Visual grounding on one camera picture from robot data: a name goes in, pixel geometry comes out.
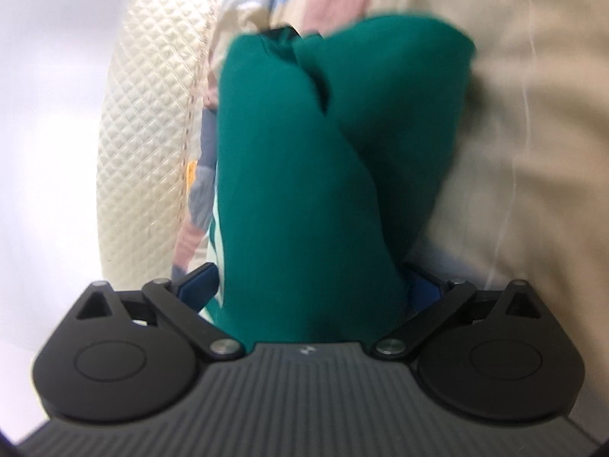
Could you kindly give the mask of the cream quilted headboard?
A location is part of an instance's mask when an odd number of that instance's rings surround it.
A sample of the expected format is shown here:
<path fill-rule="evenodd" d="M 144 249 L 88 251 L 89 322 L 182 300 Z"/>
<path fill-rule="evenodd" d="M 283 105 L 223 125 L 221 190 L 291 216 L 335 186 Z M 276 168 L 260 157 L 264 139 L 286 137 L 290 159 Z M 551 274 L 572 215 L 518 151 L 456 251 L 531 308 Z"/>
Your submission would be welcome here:
<path fill-rule="evenodd" d="M 109 67 L 97 168 L 101 267 L 116 289 L 170 274 L 218 5 L 129 1 Z"/>

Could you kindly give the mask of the green zip hoodie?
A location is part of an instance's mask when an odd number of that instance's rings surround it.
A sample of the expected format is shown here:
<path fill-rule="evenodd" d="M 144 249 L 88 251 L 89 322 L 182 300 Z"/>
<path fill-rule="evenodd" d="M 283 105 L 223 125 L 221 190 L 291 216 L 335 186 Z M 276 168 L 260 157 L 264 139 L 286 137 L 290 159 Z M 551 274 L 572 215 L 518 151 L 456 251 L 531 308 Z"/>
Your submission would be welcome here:
<path fill-rule="evenodd" d="M 451 163 L 475 55 L 389 14 L 232 42 L 219 81 L 212 322 L 260 342 L 362 342 L 403 322 L 400 265 Z"/>

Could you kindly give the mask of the patchwork quilt bedspread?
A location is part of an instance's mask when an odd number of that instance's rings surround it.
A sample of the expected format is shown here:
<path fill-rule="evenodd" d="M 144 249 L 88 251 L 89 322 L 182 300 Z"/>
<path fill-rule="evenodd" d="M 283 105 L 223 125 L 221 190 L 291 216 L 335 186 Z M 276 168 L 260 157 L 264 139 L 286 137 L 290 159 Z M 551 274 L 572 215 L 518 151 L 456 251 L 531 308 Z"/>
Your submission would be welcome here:
<path fill-rule="evenodd" d="M 221 0 L 171 274 L 206 260 L 212 111 L 231 40 L 282 25 L 325 33 L 404 10 L 449 22 L 477 48 L 454 166 L 415 261 L 484 286 L 528 280 L 585 361 L 572 417 L 607 438 L 608 0 Z"/>

